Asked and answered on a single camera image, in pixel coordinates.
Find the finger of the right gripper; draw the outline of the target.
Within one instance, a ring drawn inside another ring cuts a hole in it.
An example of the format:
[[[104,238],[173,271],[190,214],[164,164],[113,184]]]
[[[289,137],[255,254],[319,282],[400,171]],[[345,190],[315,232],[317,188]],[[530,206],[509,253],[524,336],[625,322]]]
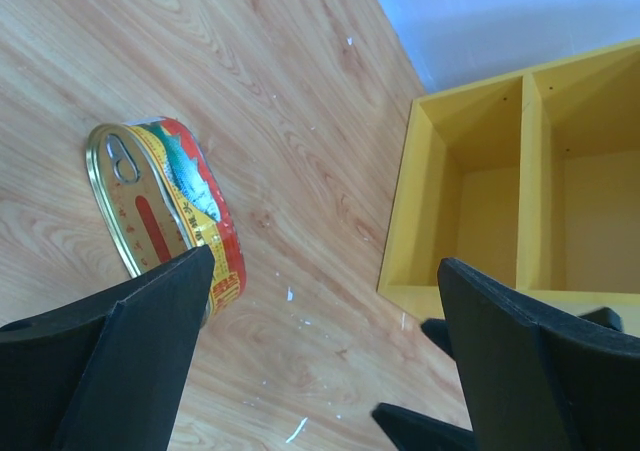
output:
[[[580,318],[614,331],[624,331],[622,318],[614,310],[608,307],[601,307],[582,314],[580,315]],[[454,359],[448,325],[444,319],[427,319],[421,325],[421,330],[433,344],[435,344],[447,356]]]
[[[471,431],[412,410],[379,403],[371,416],[397,450],[474,450]]]

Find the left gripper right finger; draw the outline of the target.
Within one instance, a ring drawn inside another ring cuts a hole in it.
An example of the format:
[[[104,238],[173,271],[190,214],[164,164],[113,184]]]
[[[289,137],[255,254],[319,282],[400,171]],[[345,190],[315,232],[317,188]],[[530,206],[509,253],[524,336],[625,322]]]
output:
[[[437,277],[479,449],[638,449],[638,338],[458,259],[442,260]]]

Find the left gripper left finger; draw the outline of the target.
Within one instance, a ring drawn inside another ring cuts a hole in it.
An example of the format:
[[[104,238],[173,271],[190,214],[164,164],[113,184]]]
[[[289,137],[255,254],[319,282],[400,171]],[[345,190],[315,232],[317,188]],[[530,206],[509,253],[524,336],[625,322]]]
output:
[[[207,247],[1,329],[5,450],[164,450],[205,315]]]

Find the red yellow fish tin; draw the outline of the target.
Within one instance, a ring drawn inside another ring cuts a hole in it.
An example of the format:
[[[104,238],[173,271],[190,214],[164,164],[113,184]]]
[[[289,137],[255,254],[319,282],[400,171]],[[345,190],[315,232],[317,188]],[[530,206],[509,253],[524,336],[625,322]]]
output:
[[[247,274],[240,241],[205,155],[184,124],[164,116],[100,124],[89,134],[86,166],[132,276],[207,246],[214,270],[205,318],[241,296]]]

